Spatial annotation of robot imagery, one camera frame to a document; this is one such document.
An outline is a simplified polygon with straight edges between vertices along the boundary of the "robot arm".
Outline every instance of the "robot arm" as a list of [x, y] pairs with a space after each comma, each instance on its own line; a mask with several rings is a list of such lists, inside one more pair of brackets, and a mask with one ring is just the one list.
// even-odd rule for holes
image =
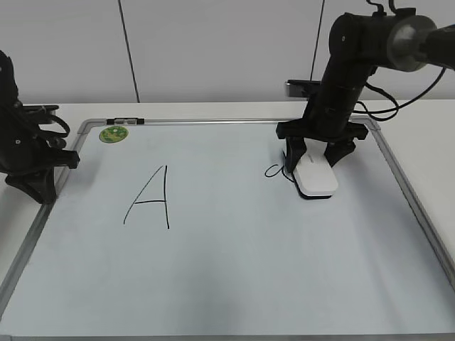
[[[11, 59], [0, 51], [0, 173], [6, 183], [39, 203], [55, 201], [56, 166], [76, 168], [79, 156], [62, 150], [69, 126], [51, 114], [57, 106], [25, 107], [18, 100]], [[42, 130], [39, 124], [59, 124], [65, 132]]]
[[391, 4], [394, 16], [379, 9], [372, 16], [345, 13], [334, 23], [331, 57], [322, 81], [311, 83], [303, 117], [277, 126], [279, 139], [286, 139], [288, 172], [294, 172], [306, 153], [305, 138], [328, 143], [324, 156], [330, 167], [354, 151], [353, 139], [366, 138], [366, 127], [349, 118], [378, 67], [404, 72], [427, 63], [455, 68], [455, 26], [437, 29], [431, 19], [417, 16], [415, 9], [395, 9]]

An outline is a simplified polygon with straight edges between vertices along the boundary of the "green sticker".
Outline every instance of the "green sticker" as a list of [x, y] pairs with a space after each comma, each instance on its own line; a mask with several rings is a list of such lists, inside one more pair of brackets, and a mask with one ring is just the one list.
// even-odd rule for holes
[[106, 144], [115, 144], [125, 140], [128, 136], [128, 129], [124, 126], [110, 126], [100, 133], [100, 140]]

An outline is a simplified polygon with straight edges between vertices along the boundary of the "whiteboard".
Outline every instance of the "whiteboard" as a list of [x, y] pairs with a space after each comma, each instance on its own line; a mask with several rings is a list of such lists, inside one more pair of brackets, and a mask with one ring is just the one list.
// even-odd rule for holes
[[128, 126], [116, 144], [93, 128], [0, 335], [455, 332], [455, 293], [371, 134], [336, 194], [305, 201], [264, 176], [275, 127]]

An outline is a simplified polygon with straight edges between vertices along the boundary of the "white wall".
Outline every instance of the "white wall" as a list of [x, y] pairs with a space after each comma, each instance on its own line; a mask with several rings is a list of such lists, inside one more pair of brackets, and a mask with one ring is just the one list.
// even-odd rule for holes
[[1, 0], [23, 102], [135, 102], [116, 0]]
[[[121, 1], [142, 102], [288, 100], [284, 81], [309, 78], [322, 0]], [[453, 0], [396, 3], [438, 26], [455, 21]], [[326, 0], [315, 80], [335, 19], [373, 10], [365, 0]], [[24, 102], [136, 101], [117, 0], [0, 0], [0, 50], [13, 58]], [[405, 99], [437, 73], [381, 69], [371, 82]], [[455, 98], [454, 85], [450, 71], [427, 98]]]
[[280, 101], [309, 78], [321, 0], [122, 3], [143, 102]]

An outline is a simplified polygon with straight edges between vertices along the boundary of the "white table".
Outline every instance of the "white table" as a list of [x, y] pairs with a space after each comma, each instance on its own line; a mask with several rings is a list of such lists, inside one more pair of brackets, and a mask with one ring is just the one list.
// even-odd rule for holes
[[[386, 101], [367, 102], [371, 110], [388, 108]], [[420, 101], [381, 125], [382, 132], [407, 174], [446, 247], [455, 254], [455, 158], [452, 151], [453, 100]], [[68, 145], [86, 119], [141, 117], [145, 119], [297, 118], [302, 102], [62, 104], [58, 116], [72, 131]], [[25, 194], [0, 183], [0, 281], [6, 275], [39, 205]]]

